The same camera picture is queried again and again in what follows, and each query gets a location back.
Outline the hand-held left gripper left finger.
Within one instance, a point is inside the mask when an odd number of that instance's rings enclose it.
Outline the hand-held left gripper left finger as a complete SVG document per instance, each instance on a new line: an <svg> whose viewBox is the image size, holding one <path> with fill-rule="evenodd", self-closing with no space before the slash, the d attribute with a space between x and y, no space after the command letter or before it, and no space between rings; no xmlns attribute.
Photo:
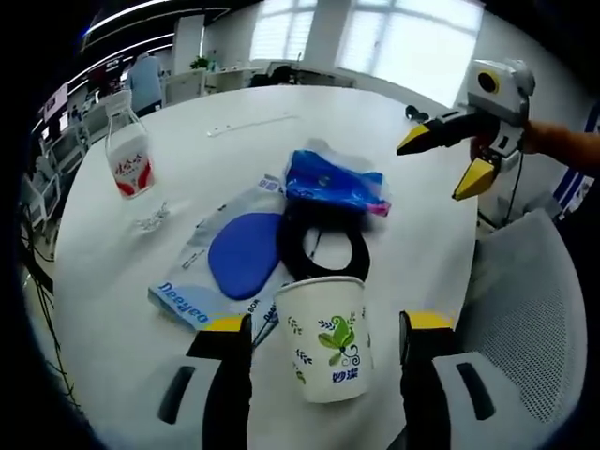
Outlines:
<svg viewBox="0 0 600 450"><path fill-rule="evenodd" d="M202 449L246 449L252 353L248 314L232 331L199 331L167 384L157 418L176 425L190 399L191 417L200 421Z"/></svg>

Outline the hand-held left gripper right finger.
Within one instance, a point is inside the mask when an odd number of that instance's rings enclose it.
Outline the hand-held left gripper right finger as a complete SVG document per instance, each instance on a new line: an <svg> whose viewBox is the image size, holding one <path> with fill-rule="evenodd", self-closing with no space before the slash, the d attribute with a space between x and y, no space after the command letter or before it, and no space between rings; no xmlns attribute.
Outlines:
<svg viewBox="0 0 600 450"><path fill-rule="evenodd" d="M407 449L512 449L514 386L434 311L399 313Z"/></svg>

